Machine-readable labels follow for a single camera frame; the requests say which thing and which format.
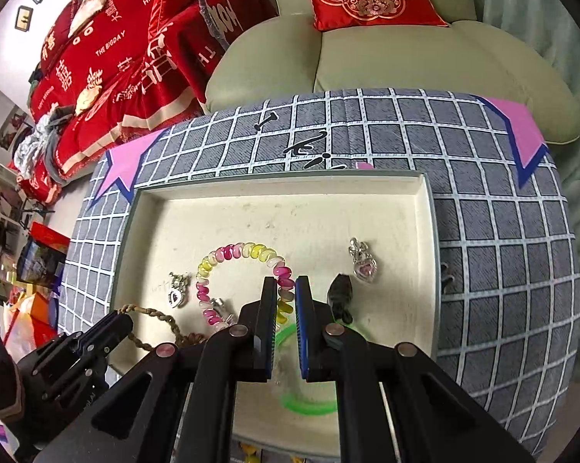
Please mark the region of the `green translucent bangle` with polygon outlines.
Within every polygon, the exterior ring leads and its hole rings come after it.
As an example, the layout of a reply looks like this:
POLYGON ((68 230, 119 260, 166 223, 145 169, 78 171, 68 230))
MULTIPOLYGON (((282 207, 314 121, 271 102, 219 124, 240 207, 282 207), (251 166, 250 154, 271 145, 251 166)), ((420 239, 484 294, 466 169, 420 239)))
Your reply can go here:
POLYGON ((277 325, 274 341, 273 391, 280 405, 302 416, 337 412, 334 382, 309 384, 300 376, 297 331, 294 323, 277 325))

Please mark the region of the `silver heart pendant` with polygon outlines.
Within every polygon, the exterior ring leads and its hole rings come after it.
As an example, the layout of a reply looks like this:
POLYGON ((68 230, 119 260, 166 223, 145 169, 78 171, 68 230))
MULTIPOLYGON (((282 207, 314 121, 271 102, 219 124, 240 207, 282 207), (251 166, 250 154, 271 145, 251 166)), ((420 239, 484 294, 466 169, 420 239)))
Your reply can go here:
POLYGON ((172 308, 180 308, 187 304, 188 288, 190 287, 190 274, 170 273, 170 289, 168 290, 168 303, 172 308))

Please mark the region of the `small silver pendant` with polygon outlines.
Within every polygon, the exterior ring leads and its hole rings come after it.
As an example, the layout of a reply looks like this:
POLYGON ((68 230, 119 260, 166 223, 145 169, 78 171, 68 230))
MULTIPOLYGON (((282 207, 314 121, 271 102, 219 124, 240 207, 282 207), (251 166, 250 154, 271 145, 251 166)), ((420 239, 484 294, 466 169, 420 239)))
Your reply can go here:
POLYGON ((348 251, 353 259, 355 276, 365 283, 372 283, 377 276, 378 264, 368 244, 353 237, 348 251))

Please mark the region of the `grey jewelry tray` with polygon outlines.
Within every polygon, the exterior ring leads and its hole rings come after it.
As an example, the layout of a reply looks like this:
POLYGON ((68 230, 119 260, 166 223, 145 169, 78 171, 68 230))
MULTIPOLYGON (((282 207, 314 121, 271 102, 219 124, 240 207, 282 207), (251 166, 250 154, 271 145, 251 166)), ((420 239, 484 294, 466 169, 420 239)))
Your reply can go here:
MULTIPOLYGON (((433 353, 439 327, 440 262, 430 185, 418 171, 302 171, 268 177, 153 186, 136 193, 119 249, 111 307, 132 305, 135 336, 172 339, 161 314, 184 333, 209 335, 221 298, 237 314, 259 299, 266 277, 281 302, 277 325, 295 324, 294 282, 309 278, 325 301, 334 279, 349 278, 346 312, 365 339, 409 341, 433 353), (350 240, 365 242, 378 264, 359 280, 350 240), (168 303, 170 273, 190 274, 188 301, 168 303)), ((339 455, 337 412, 302 416, 284 409, 264 384, 237 388, 234 436, 305 457, 339 455)))

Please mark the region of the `orange red gift bag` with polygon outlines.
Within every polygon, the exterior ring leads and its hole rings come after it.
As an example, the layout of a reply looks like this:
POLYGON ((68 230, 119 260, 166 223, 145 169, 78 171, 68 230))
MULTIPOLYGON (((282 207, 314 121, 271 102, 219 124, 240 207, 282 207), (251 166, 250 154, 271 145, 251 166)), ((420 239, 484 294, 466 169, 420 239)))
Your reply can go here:
POLYGON ((3 344, 18 363, 59 335, 59 297, 56 293, 21 293, 15 304, 5 305, 3 323, 3 344))

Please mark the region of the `dark picture box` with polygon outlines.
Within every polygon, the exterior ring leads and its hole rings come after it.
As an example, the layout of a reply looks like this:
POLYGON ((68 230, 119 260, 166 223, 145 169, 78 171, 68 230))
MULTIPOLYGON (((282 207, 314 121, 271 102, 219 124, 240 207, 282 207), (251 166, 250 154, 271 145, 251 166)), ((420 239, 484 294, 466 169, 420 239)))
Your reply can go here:
POLYGON ((66 254, 30 237, 17 261, 17 279, 34 286, 57 289, 62 281, 66 254))

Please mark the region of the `grey checked tablecloth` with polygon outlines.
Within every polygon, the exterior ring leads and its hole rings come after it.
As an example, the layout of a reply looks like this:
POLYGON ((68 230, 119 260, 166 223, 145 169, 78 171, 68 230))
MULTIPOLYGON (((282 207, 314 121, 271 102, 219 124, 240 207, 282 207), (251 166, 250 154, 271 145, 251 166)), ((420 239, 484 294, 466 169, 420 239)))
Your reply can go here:
POLYGON ((118 146, 74 225, 59 329, 89 329, 111 293, 136 193, 302 171, 427 176, 440 262, 438 366, 528 453, 546 444, 571 380, 580 274, 552 159, 518 162, 525 108, 469 94, 353 89, 263 100, 118 146))

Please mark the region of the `grey crumpled clothes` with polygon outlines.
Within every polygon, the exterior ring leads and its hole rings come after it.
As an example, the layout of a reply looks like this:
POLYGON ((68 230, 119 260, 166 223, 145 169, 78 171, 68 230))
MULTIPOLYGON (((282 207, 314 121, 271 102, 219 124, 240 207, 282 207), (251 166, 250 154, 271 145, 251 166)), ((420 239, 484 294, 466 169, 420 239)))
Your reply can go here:
POLYGON ((37 162, 45 158, 50 143, 58 142, 59 132, 74 114, 75 106, 59 106, 55 103, 15 148, 12 163, 23 179, 32 177, 37 162))

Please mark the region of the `red sofa cover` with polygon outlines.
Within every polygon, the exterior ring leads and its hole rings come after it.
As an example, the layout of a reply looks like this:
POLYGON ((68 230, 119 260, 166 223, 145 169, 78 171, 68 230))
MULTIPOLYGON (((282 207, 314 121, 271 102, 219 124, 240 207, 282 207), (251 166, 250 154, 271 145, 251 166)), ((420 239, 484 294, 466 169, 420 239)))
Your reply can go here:
POLYGON ((51 205, 112 147, 201 115, 206 85, 243 32, 274 17, 269 0, 108 0, 31 78, 35 123, 57 103, 75 114, 50 143, 24 193, 51 205))

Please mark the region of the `red pillow on sofa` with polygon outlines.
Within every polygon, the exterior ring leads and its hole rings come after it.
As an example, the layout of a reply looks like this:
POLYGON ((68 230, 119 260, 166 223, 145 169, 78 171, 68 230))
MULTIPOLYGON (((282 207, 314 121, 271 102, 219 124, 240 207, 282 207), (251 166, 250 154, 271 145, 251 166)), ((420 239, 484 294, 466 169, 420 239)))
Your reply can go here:
POLYGON ((45 76, 50 73, 51 68, 59 60, 59 55, 68 41, 73 18, 82 3, 83 0, 70 0, 44 38, 39 66, 45 76))

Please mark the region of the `printed cream pillow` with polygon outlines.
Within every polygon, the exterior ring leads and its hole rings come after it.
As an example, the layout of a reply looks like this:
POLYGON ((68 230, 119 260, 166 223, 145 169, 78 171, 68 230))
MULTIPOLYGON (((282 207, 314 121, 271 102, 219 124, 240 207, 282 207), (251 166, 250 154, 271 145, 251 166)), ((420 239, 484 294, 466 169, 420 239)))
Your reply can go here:
POLYGON ((74 37, 96 13, 105 7, 107 1, 108 0, 83 0, 71 21, 68 37, 74 37))

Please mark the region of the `framed wall picture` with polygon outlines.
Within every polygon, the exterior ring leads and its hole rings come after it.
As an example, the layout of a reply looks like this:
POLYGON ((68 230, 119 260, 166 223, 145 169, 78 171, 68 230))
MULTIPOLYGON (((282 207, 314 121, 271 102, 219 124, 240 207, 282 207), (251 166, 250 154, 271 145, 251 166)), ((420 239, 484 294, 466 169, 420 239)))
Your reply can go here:
POLYGON ((15 16, 15 29, 23 32, 29 31, 33 12, 31 7, 20 5, 15 16))

